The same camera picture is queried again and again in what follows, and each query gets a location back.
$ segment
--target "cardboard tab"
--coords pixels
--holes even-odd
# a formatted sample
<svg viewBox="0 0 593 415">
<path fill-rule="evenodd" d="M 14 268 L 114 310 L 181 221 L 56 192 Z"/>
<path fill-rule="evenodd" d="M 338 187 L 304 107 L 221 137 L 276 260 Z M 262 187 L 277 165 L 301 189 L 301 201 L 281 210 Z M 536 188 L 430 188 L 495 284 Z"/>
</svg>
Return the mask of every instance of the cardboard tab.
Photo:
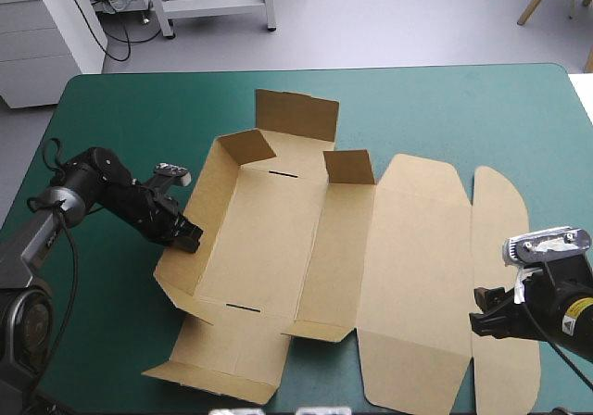
<svg viewBox="0 0 593 415">
<path fill-rule="evenodd" d="M 517 270 L 504 265 L 500 248 L 507 238 L 523 233 L 529 233 L 529 221 L 519 192 L 495 170 L 478 168 L 473 181 L 474 287 L 514 286 Z M 472 311 L 480 310 L 474 306 Z M 478 415 L 530 412 L 539 390 L 539 344 L 473 334 L 472 350 Z"/>
<path fill-rule="evenodd" d="M 256 91 L 256 123 L 268 131 L 333 142 L 338 102 L 304 94 Z"/>
<path fill-rule="evenodd" d="M 330 183 L 374 185 L 371 159 L 366 149 L 323 151 Z"/>
<path fill-rule="evenodd" d="M 339 325 L 321 324 L 312 321 L 296 321 L 284 333 L 301 338 L 339 343 L 352 330 L 354 330 L 353 327 L 340 327 Z"/>
<path fill-rule="evenodd" d="M 238 165 L 276 157 L 270 145 L 258 130 L 223 135 L 218 138 L 218 141 Z"/>
</svg>

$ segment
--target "green table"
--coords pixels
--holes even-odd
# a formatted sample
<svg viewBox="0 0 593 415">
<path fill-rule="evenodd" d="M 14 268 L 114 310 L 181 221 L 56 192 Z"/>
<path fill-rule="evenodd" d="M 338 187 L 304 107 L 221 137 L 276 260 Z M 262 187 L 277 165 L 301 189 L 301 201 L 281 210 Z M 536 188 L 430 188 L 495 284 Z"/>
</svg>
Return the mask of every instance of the green table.
<svg viewBox="0 0 593 415">
<path fill-rule="evenodd" d="M 474 168 L 488 165 L 523 194 L 532 228 L 593 229 L 593 129 L 566 73 L 553 65 L 81 76 L 70 82 L 45 137 L 63 140 L 64 158 L 91 145 L 110 147 L 140 179 L 160 161 L 184 165 L 196 177 L 215 136 L 253 126 L 256 88 L 339 100 L 337 147 L 369 148 L 377 176 L 395 153 L 409 153 L 452 163 L 470 193 Z M 25 198 L 41 192 L 49 176 L 38 153 L 3 237 L 29 217 Z M 173 193 L 184 203 L 191 188 Z M 107 212 L 88 217 L 74 236 L 81 252 L 79 298 L 44 377 L 47 393 L 87 412 L 246 405 L 141 376 L 168 357 L 183 319 L 152 278 L 161 248 Z M 65 240 L 43 275 L 61 312 L 70 278 Z M 355 337 L 340 345 L 293 340 L 282 386 L 265 409 L 382 411 L 364 399 Z M 534 411 L 592 409 L 587 388 L 551 349 L 541 351 Z M 593 376 L 592 364 L 575 362 Z M 454 410 L 474 411 L 470 372 Z"/>
</svg>

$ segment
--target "cardboard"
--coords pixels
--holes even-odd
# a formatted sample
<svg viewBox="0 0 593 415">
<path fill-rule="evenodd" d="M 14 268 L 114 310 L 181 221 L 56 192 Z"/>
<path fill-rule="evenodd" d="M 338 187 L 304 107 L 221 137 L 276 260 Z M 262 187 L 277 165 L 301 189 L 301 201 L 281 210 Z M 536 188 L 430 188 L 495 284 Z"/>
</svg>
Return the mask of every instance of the cardboard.
<svg viewBox="0 0 593 415">
<path fill-rule="evenodd" d="M 529 232 L 527 209 L 512 184 L 487 167 L 478 168 L 474 175 L 472 229 L 474 286 L 512 288 L 517 270 L 504 265 L 500 247 L 510 236 Z M 538 343 L 473 334 L 472 349 L 477 412 L 530 412 L 541 373 Z"/>
<path fill-rule="evenodd" d="M 356 328 L 373 404 L 449 413 L 473 349 L 472 206 L 443 162 L 397 155 L 375 183 L 367 151 L 334 151 L 337 112 L 257 91 L 257 129 L 214 142 L 185 210 L 205 229 L 200 249 L 168 249 L 155 271 L 190 315 L 146 375 L 263 404 L 291 336 L 339 342 Z"/>
</svg>

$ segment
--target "box flap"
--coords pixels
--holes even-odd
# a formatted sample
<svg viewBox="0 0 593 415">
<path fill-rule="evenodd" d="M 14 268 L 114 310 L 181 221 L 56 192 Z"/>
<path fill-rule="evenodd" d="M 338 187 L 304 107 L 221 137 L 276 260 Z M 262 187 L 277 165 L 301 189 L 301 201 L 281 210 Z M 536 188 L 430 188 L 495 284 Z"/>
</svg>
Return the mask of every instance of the box flap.
<svg viewBox="0 0 593 415">
<path fill-rule="evenodd" d="M 430 325 L 427 318 L 433 320 L 424 315 L 417 324 Z M 468 356 L 360 329 L 357 336 L 364 395 L 372 404 L 414 415 L 449 414 Z"/>
<path fill-rule="evenodd" d="M 449 414 L 472 356 L 470 224 L 452 166 L 394 157 L 376 188 L 357 317 L 374 404 Z"/>
<path fill-rule="evenodd" d="M 167 361 L 142 374 L 203 389 L 217 395 L 234 396 L 257 404 L 266 404 L 277 389 L 271 384 L 257 383 L 246 378 L 175 361 Z"/>
<path fill-rule="evenodd" d="M 298 137 L 281 132 L 262 131 L 276 157 L 248 163 L 245 170 L 266 171 L 280 176 L 327 182 L 323 151 L 334 149 L 334 142 Z"/>
<path fill-rule="evenodd" d="M 325 192 L 296 322 L 288 333 L 336 342 L 356 323 L 374 185 L 366 151 L 323 154 L 330 179 L 343 183 L 330 183 Z M 359 168 L 348 174 L 348 163 Z"/>
<path fill-rule="evenodd" d="M 264 404 L 280 385 L 289 323 L 225 306 L 214 324 L 188 315 L 170 361 L 145 374 Z"/>
<path fill-rule="evenodd" d="M 385 170 L 379 185 L 401 193 L 430 197 L 439 202 L 464 207 L 470 205 L 455 167 L 438 160 L 397 154 Z"/>
<path fill-rule="evenodd" d="M 276 157 L 259 130 L 223 135 L 217 140 L 238 165 Z"/>
<path fill-rule="evenodd" d="M 330 183 L 374 185 L 371 159 L 366 149 L 324 151 Z"/>
<path fill-rule="evenodd" d="M 176 306 L 185 311 L 192 312 L 192 309 L 191 306 L 187 306 L 187 299 L 181 299 L 180 293 L 191 297 L 208 265 L 226 209 L 233 196 L 238 172 L 237 163 L 221 143 L 215 141 L 183 212 L 191 222 L 206 229 L 200 239 L 200 248 L 194 254 L 166 248 L 155 269 L 155 276 L 160 283 L 177 290 Z"/>
<path fill-rule="evenodd" d="M 500 248 L 508 237 L 528 232 L 527 209 L 512 183 L 488 167 L 478 168 L 473 181 L 474 287 L 504 286 L 508 290 L 514 286 L 517 270 L 504 265 Z M 474 334 L 472 348 L 477 413 L 530 412 L 539 390 L 539 344 Z"/>
<path fill-rule="evenodd" d="M 352 330 L 353 327 L 341 327 L 339 325 L 312 321 L 295 321 L 284 334 L 290 334 L 300 338 L 318 339 L 330 343 L 339 343 Z"/>
<path fill-rule="evenodd" d="M 176 308 L 181 308 L 199 319 L 212 323 L 216 320 L 218 309 L 208 302 L 198 301 L 184 290 L 167 283 L 163 278 L 155 274 L 158 285 L 163 289 L 169 300 Z"/>
<path fill-rule="evenodd" d="M 262 130 L 335 140 L 339 103 L 304 94 L 256 91 L 256 122 Z"/>
</svg>

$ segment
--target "cabinet drawer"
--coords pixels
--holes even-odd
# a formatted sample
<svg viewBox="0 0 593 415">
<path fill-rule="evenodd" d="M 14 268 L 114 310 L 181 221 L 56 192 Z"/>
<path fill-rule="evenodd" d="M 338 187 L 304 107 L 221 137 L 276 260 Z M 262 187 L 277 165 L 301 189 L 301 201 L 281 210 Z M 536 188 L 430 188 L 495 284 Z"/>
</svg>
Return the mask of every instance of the cabinet drawer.
<svg viewBox="0 0 593 415">
<path fill-rule="evenodd" d="M 54 19 L 41 0 L 0 3 L 0 33 L 55 27 Z"/>
<path fill-rule="evenodd" d="M 54 105 L 80 74 L 72 56 L 0 62 L 0 96 L 9 107 Z"/>
<path fill-rule="evenodd" d="M 0 33 L 0 61 L 68 54 L 70 50 L 58 29 Z"/>
</svg>

